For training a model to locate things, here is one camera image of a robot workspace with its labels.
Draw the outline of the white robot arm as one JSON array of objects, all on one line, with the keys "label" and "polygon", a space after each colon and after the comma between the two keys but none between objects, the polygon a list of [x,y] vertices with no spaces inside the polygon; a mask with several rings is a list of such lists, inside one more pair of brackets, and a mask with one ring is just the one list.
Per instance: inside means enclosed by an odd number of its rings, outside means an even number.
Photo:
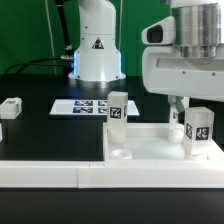
[{"label": "white robot arm", "polygon": [[[150,93],[224,102],[224,0],[161,0],[170,15],[145,28],[142,78]],[[83,86],[121,81],[115,8],[78,0],[80,46],[69,78]]]}]

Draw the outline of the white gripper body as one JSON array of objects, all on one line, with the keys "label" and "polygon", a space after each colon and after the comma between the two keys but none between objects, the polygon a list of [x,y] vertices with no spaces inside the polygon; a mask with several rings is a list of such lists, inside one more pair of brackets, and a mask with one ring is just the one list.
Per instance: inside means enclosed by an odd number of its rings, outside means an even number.
[{"label": "white gripper body", "polygon": [[224,45],[205,59],[184,59],[173,46],[147,47],[142,77],[150,93],[224,102]]}]

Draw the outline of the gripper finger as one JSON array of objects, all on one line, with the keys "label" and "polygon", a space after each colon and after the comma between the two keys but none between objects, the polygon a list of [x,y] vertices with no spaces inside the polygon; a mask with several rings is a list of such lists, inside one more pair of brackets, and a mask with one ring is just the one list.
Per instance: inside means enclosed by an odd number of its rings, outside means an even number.
[{"label": "gripper finger", "polygon": [[169,96],[170,120],[172,122],[183,122],[185,110],[189,107],[189,98],[181,96]]}]

